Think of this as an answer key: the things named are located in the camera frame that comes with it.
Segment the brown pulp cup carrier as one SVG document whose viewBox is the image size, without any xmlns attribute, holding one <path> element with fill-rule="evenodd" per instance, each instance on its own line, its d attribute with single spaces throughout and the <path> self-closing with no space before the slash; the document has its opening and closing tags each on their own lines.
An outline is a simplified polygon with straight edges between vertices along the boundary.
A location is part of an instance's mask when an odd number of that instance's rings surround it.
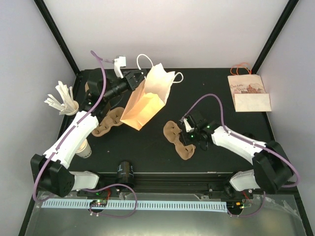
<svg viewBox="0 0 315 236">
<path fill-rule="evenodd" d="M 123 107 L 117 107 L 108 112 L 101 123 L 92 131 L 92 135 L 95 137 L 101 137 L 108 133 L 112 127 L 122 125 L 121 117 L 124 112 Z"/>
<path fill-rule="evenodd" d="M 175 146 L 175 151 L 183 160 L 192 158 L 196 147 L 194 144 L 186 145 L 180 140 L 182 130 L 174 121 L 170 120 L 165 124 L 163 127 L 163 134 L 168 142 Z"/>
</svg>

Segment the brown paper takeout bag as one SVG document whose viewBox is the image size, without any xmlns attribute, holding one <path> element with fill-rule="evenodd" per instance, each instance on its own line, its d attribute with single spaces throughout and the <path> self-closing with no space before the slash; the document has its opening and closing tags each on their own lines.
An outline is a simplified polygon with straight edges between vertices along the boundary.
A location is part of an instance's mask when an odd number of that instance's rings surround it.
<svg viewBox="0 0 315 236">
<path fill-rule="evenodd" d="M 183 80 L 181 72 L 166 72 L 161 63 L 152 65 L 144 81 L 132 92 L 120 121 L 139 131 L 166 105 L 172 85 Z"/>
</svg>

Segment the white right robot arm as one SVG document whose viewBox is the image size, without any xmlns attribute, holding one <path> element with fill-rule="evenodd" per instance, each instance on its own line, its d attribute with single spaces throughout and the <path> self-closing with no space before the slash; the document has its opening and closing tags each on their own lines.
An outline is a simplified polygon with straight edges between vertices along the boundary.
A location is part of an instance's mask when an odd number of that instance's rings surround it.
<svg viewBox="0 0 315 236">
<path fill-rule="evenodd" d="M 187 138 L 205 142 L 206 146 L 225 148 L 252 165 L 251 170 L 235 173 L 224 185 L 224 193 L 229 198 L 236 198 L 247 189 L 275 194 L 293 176 L 283 148 L 275 141 L 265 143 L 235 133 L 216 121 L 208 122 L 197 110 L 184 116 L 181 123 Z"/>
</svg>

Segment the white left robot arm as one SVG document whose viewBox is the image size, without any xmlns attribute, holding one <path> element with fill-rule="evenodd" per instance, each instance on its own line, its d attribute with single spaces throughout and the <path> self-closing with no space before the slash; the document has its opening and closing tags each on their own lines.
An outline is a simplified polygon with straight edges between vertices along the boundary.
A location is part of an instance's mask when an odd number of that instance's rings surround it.
<svg viewBox="0 0 315 236">
<path fill-rule="evenodd" d="M 71 172 L 68 168 L 81 144 L 110 111 L 110 101 L 127 91 L 135 91 L 146 75 L 146 69 L 124 71 L 122 77 L 101 68 L 89 72 L 88 90 L 72 123 L 43 155 L 31 158 L 34 190 L 40 188 L 59 197 L 81 189 L 88 189 L 94 196 L 105 192 L 106 185 L 98 174 Z"/>
</svg>

